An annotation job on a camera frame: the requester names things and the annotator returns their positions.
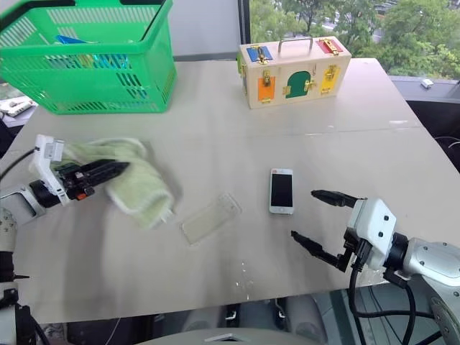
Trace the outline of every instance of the smartphone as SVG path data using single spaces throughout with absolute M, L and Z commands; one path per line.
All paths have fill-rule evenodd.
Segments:
M 269 210 L 271 213 L 294 213 L 293 171 L 291 169 L 272 169 Z

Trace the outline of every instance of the table surface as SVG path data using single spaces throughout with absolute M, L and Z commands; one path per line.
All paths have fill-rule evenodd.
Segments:
M 202 308 L 346 288 L 349 273 L 311 257 L 296 230 L 343 252 L 350 210 L 313 189 L 379 196 L 397 231 L 460 245 L 460 178 L 374 59 L 353 59 L 335 98 L 250 110 L 233 62 L 178 63 L 164 114 L 56 116 L 38 108 L 0 162 L 38 133 L 72 141 L 136 137 L 175 196 L 175 216 L 140 230 L 99 189 L 18 231 L 20 301 L 39 322 Z M 268 212 L 270 168 L 294 171 L 292 216 Z M 3 186 L 27 183 L 27 163 Z M 181 222 L 230 193 L 242 213 L 194 246 Z M 362 285 L 380 282 L 367 275 Z

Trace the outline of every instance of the cloth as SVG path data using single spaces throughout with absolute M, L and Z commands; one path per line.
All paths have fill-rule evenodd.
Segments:
M 81 165 L 101 159 L 129 162 L 120 176 L 106 183 L 106 192 L 124 213 L 142 228 L 150 229 L 173 214 L 173 196 L 146 157 L 147 150 L 139 140 L 125 138 L 65 143 L 63 153 L 63 161 L 72 160 Z

